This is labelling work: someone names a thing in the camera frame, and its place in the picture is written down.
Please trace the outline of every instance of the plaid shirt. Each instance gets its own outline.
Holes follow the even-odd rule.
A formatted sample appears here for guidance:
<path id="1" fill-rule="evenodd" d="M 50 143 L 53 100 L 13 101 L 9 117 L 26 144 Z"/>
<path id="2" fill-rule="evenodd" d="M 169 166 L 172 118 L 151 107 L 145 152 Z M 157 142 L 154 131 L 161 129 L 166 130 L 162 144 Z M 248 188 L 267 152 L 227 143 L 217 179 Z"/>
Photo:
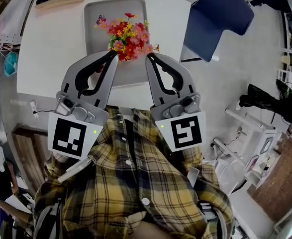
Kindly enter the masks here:
<path id="1" fill-rule="evenodd" d="M 222 212 L 229 238 L 233 212 L 214 168 L 202 164 L 200 149 L 171 152 L 150 113 L 133 110 L 132 155 L 122 114 L 113 107 L 107 111 L 109 119 L 89 153 L 93 165 L 60 184 L 57 178 L 74 160 L 51 156 L 47 161 L 49 178 L 36 194 L 35 222 L 61 198 L 65 237 L 125 239 L 142 220 L 150 220 L 174 238 L 217 238 L 217 222 L 205 221 L 200 202 Z M 194 187 L 187 179 L 191 167 L 199 169 Z"/>

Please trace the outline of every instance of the power outlet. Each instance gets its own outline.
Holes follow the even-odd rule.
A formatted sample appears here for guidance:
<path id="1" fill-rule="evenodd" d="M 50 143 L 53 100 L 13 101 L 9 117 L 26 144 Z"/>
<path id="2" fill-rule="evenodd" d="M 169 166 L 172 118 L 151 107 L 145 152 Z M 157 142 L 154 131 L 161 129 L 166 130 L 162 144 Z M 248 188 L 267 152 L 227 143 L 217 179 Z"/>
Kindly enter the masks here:
<path id="1" fill-rule="evenodd" d="M 32 108 L 32 113 L 33 113 L 33 112 L 36 112 L 35 101 L 31 101 L 31 102 L 30 102 L 30 105 L 31 105 L 31 108 Z M 35 117 L 36 119 L 38 119 L 38 114 L 33 114 L 33 115 L 34 115 L 34 117 Z"/>

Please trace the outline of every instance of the white button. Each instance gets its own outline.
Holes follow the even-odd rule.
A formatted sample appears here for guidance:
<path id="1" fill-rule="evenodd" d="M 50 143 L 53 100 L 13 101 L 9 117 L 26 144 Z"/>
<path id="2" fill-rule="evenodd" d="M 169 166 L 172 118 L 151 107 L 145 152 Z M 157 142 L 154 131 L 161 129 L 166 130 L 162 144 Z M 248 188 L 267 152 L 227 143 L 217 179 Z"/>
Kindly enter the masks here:
<path id="1" fill-rule="evenodd" d="M 143 205 L 149 205 L 150 204 L 150 201 L 149 201 L 148 198 L 141 199 L 141 202 L 143 203 Z"/>

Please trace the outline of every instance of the chair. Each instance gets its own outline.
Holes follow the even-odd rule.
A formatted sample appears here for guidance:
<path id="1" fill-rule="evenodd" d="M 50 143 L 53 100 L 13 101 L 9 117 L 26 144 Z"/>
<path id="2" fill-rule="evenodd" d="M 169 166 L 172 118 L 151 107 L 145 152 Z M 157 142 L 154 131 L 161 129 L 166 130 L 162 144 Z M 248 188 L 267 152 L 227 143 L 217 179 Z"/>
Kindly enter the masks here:
<path id="1" fill-rule="evenodd" d="M 199 58 L 211 61 L 224 30 L 244 35 L 249 28 L 254 13 L 245 0 L 198 0 L 193 3 L 184 45 Z"/>

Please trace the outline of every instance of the flower bouquet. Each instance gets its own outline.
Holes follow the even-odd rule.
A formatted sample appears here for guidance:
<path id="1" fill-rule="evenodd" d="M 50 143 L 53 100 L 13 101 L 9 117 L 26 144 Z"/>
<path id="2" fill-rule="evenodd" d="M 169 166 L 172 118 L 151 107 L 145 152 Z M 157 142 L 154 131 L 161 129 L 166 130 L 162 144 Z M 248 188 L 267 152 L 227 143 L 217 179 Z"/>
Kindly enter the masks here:
<path id="1" fill-rule="evenodd" d="M 125 13 L 127 21 L 117 18 L 107 22 L 104 16 L 100 15 L 96 28 L 107 31 L 110 36 L 109 48 L 115 50 L 120 61 L 132 61 L 142 55 L 147 55 L 153 51 L 159 52 L 159 45 L 149 44 L 150 34 L 147 30 L 148 22 L 132 24 L 131 18 L 137 17 L 131 13 Z"/>

